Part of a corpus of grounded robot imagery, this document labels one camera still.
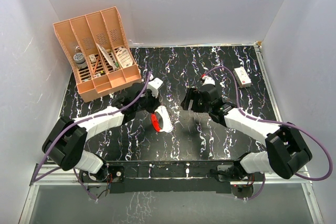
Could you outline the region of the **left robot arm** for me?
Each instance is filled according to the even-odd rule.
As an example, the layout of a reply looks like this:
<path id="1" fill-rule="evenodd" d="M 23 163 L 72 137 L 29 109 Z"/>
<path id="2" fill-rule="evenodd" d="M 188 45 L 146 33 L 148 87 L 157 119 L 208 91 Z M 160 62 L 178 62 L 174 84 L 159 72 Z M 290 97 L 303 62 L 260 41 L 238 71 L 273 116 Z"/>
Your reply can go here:
<path id="1" fill-rule="evenodd" d="M 75 119 L 60 117 L 45 140 L 42 151 L 64 171 L 79 169 L 88 172 L 98 182 L 106 180 L 109 173 L 107 162 L 85 151 L 86 141 L 130 122 L 138 112 L 154 113 L 160 106 L 162 85 L 158 78 L 147 85 L 135 83 L 100 112 Z"/>

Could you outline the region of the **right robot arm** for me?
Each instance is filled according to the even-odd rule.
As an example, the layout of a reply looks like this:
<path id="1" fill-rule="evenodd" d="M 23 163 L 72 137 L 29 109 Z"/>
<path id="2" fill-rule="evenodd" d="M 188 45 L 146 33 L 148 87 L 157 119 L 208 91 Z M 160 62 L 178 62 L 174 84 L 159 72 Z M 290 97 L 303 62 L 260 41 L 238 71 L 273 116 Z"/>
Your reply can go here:
<path id="1" fill-rule="evenodd" d="M 214 122 L 238 130 L 266 148 L 263 152 L 243 154 L 231 167 L 219 172 L 222 176 L 247 180 L 254 173 L 276 173 L 290 179 L 312 160 L 310 149 L 293 124 L 284 126 L 252 120 L 250 115 L 242 115 L 235 104 L 223 99 L 213 84 L 188 88 L 181 107 L 207 113 Z"/>

